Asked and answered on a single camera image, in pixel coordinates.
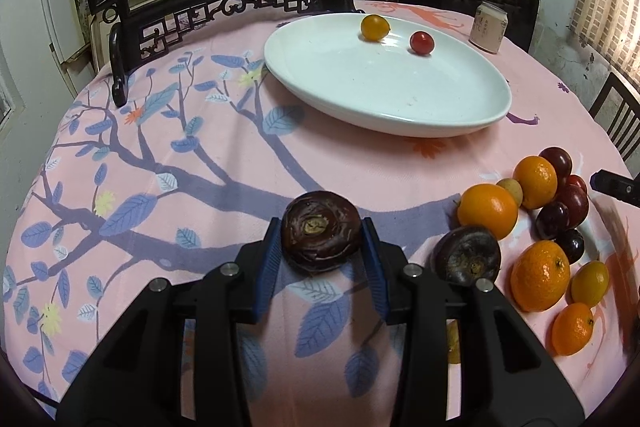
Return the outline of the pink drink can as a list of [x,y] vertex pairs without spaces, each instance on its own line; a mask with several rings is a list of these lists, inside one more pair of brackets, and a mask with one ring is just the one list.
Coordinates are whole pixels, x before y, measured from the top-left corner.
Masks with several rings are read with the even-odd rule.
[[506,28],[508,13],[497,5],[483,1],[476,9],[469,42],[491,54],[497,54]]

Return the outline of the wrinkled dark water chestnut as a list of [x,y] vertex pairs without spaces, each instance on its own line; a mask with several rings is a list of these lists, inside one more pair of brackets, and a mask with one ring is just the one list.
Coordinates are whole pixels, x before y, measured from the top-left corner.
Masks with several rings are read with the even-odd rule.
[[338,269],[357,251],[361,218],[345,197],[329,191],[298,196],[281,222],[282,256],[297,272],[316,275]]

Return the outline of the pink patterned tablecloth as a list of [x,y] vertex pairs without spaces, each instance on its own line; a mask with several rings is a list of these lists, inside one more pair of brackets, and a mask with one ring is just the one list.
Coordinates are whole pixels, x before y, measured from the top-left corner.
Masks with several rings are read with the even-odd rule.
[[[406,139],[326,117],[267,75],[264,45],[285,15],[251,10],[194,32],[131,75],[122,109],[108,66],[70,106],[3,273],[6,353],[24,384],[62,399],[145,283],[199,279],[307,191],[343,195],[423,262],[459,193],[548,146],[585,179],[628,172],[579,98],[510,41],[484,56],[510,84],[511,112],[483,131]],[[582,262],[603,259],[613,287],[590,343],[555,359],[587,414],[626,369],[639,285],[639,209],[591,194]],[[388,426],[404,332],[378,323],[359,260],[298,280],[283,263],[265,321],[241,329],[255,424]]]

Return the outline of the carved black wooden chair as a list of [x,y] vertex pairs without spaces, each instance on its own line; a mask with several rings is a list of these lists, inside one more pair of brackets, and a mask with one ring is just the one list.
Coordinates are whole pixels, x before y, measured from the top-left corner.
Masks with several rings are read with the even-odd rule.
[[191,31],[247,10],[281,9],[295,14],[353,13],[354,0],[160,0],[130,9],[128,0],[107,0],[104,11],[117,17],[110,32],[112,100],[128,103],[128,77],[171,51]]

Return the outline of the white oval plate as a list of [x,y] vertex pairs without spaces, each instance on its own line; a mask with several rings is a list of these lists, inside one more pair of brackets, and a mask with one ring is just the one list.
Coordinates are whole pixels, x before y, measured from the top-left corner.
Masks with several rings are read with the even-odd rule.
[[266,41],[269,72],[299,100],[338,120],[413,138],[451,138],[509,112],[506,78],[483,54],[437,29],[431,54],[411,51],[423,25],[390,19],[379,42],[363,39],[358,13],[293,20]]

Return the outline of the tan longan fruit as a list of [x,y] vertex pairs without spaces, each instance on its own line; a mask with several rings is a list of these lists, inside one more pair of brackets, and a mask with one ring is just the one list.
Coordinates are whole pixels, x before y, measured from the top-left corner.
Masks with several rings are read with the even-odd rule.
[[514,199],[515,205],[521,207],[524,193],[521,184],[513,178],[504,178],[497,182],[497,185],[504,188]]
[[447,324],[448,363],[457,365],[461,363],[460,340],[458,322],[451,320]]

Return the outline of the dark brown water chestnut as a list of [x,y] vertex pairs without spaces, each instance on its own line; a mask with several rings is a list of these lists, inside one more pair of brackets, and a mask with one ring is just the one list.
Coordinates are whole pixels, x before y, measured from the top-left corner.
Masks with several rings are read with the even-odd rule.
[[431,268],[443,281],[471,286],[479,279],[495,282],[501,268],[497,239],[481,225],[454,229],[439,239]]

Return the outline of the dark purple plum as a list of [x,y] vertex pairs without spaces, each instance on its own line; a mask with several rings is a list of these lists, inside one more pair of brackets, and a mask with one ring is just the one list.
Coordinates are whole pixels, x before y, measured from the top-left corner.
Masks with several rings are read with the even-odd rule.
[[553,242],[564,251],[571,265],[577,262],[585,252],[584,236],[576,229],[561,232],[553,239]]
[[570,228],[570,210],[562,202],[549,202],[538,212],[535,229],[538,239],[554,239]]

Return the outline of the red cherry tomato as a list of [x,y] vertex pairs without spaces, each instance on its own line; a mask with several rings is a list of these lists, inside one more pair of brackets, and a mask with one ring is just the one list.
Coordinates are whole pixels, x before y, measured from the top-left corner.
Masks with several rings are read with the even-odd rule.
[[430,55],[435,49],[435,40],[426,31],[415,31],[409,39],[409,46],[415,54]]
[[581,176],[578,176],[578,174],[575,173],[572,173],[566,177],[565,185],[580,188],[584,193],[588,192],[587,184],[584,179],[582,179]]

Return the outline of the dark red plum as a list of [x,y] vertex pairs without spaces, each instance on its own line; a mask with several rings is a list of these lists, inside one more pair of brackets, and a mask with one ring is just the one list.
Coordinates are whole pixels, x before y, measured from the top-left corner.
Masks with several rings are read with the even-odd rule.
[[578,227],[586,220],[589,212],[589,199],[586,192],[582,191],[579,186],[563,186],[556,195],[556,200],[567,207],[570,229]]
[[572,173],[573,159],[561,147],[547,147],[539,153],[539,156],[550,162],[559,181],[565,180]]

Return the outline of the dark wooden slat chair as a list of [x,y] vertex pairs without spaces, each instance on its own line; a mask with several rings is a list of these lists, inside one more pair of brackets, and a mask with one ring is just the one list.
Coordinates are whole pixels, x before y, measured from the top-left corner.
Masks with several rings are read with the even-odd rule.
[[614,102],[615,108],[604,129],[617,152],[627,161],[639,150],[639,90],[612,69],[589,109],[593,119],[597,119],[607,101]]

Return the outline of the large orange mandarin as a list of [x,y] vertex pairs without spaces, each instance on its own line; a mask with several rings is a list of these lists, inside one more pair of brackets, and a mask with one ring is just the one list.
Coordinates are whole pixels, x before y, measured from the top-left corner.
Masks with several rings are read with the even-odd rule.
[[563,249],[552,241],[533,243],[511,270],[511,293],[524,312],[552,308],[564,296],[569,283],[570,262]]

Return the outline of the yellow cherry tomato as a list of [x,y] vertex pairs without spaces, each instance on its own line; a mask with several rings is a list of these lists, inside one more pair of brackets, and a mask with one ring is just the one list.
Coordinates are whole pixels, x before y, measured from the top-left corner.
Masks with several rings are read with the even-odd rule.
[[360,32],[367,41],[378,42],[390,33],[390,23],[382,16],[370,14],[363,17]]
[[573,303],[583,303],[594,308],[608,291],[610,273],[601,261],[590,261],[583,265],[570,283],[570,298]]

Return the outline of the small orange mandarin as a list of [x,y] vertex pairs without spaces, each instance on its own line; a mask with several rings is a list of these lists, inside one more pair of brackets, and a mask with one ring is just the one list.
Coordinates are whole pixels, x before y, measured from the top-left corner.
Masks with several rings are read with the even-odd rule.
[[485,227],[501,241],[518,222],[518,206],[505,188],[496,184],[476,184],[462,194],[457,219],[462,227]]

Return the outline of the checkered curtain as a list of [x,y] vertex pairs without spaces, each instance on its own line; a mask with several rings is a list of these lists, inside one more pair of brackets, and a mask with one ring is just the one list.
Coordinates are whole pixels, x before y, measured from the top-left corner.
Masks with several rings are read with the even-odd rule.
[[637,86],[639,0],[576,0],[570,29]]

